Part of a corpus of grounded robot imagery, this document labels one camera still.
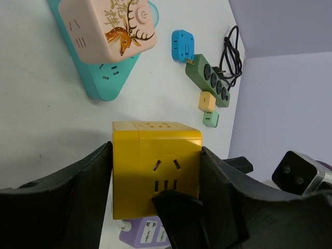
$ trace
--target blue power adapter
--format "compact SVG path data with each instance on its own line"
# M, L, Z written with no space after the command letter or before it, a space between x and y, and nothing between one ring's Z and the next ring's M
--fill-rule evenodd
M174 61L193 63L195 40L185 30L176 30L172 34L172 57Z

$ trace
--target white table surface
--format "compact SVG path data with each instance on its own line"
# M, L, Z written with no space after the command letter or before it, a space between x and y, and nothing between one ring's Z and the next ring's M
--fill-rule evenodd
M90 100L46 0L0 1L0 188L16 188L85 157L112 140L112 121L178 121L202 131L203 145L228 157L240 80L219 125L207 128L200 89L171 57L171 34L195 37L195 53L218 65L235 25L227 0L153 0L158 41L142 53L119 97ZM244 47L239 42L244 58ZM129 248L107 205L100 248Z

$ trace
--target white cable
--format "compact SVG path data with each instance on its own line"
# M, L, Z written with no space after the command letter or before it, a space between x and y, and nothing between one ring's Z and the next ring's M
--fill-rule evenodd
M128 221L124 221L124 220L117 220L116 221L118 226L121 228L122 231L124 232L129 232L131 229L131 223Z

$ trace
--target deer antler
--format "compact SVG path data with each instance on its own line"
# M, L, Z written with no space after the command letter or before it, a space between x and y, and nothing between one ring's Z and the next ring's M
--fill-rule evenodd
M129 14L130 14L131 12L134 12L133 10L130 10L130 9L129 9L129 7L130 7L130 5L131 5L132 2L133 2L133 0L130 0L130 2L128 3L128 7L127 7L127 18L128 18L128 30L127 30L127 31L128 31L129 36L131 36L131 34L133 33L133 30L134 30L135 28L137 28L137 25L134 26L134 27L131 27L131 26L130 26L130 20L135 18L135 17L132 17L132 18L129 17Z
M143 35L144 35L144 32L143 32L142 35L140 37L138 37L137 34L139 31L140 30L137 30L136 33L133 35L133 38L135 38L136 40L149 40L155 35L155 33L153 33L150 37L147 37L147 34L146 34L145 38L143 38Z

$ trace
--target lavender wall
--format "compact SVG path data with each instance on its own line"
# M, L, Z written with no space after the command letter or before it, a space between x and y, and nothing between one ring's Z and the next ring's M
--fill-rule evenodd
M229 0L248 58L332 51L331 0Z
M332 163L332 52L247 59L229 157L270 179L288 150Z

